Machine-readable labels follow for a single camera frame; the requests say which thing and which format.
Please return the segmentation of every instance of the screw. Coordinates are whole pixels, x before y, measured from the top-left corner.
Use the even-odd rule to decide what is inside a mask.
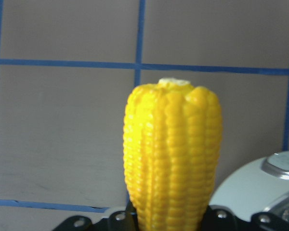
[[[74,222],[74,227],[80,227],[85,224],[84,218],[79,218],[77,221]]]
[[[116,215],[116,220],[124,220],[125,219],[125,213],[121,212]]]
[[[270,222],[271,222],[270,217],[269,217],[268,215],[265,215],[265,214],[260,215],[260,216],[258,217],[258,219],[259,219],[259,221],[262,222],[262,223],[270,223]]]
[[[227,217],[227,213],[224,210],[217,210],[216,215],[218,218],[226,218]]]

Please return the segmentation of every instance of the yellow corn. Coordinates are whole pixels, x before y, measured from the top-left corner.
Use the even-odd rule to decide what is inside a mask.
[[[217,96],[173,78],[140,85],[128,98],[123,130],[125,182],[140,230],[197,230],[222,139]]]

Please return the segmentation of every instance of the bolt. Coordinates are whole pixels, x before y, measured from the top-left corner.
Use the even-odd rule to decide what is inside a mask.
[[[79,218],[77,221],[74,222],[74,227],[80,227],[85,224],[84,218]]]
[[[125,219],[125,213],[121,212],[116,215],[116,220],[124,220]]]
[[[268,215],[262,214],[258,217],[259,221],[262,223],[270,223],[271,219]]]
[[[217,210],[216,215],[218,218],[226,218],[227,217],[227,213],[224,210]]]

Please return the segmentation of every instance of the rice cooker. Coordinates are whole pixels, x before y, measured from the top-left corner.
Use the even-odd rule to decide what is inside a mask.
[[[258,212],[271,212],[289,222],[289,151],[239,168],[213,194],[210,206],[215,205],[248,222]]]

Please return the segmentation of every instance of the corn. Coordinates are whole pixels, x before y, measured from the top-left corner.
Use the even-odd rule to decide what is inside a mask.
[[[209,203],[222,139],[217,96],[162,78],[128,97],[124,174],[141,231],[196,231]]]

